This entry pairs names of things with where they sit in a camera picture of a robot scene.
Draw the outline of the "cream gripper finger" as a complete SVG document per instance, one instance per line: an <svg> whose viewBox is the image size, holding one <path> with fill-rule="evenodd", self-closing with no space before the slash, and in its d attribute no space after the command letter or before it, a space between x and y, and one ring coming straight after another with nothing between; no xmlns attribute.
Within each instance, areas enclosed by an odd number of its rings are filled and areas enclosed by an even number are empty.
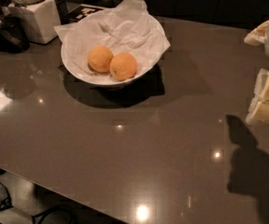
<svg viewBox="0 0 269 224"><path fill-rule="evenodd" d="M269 21L265 21L255 29L253 29L250 33L246 35L244 38L244 42L251 46L259 46L264 43L266 30L269 25Z"/></svg>
<svg viewBox="0 0 269 224"><path fill-rule="evenodd" d="M269 70L261 69L257 75L254 97L251 100L246 123L254 126L269 123Z"/></svg>

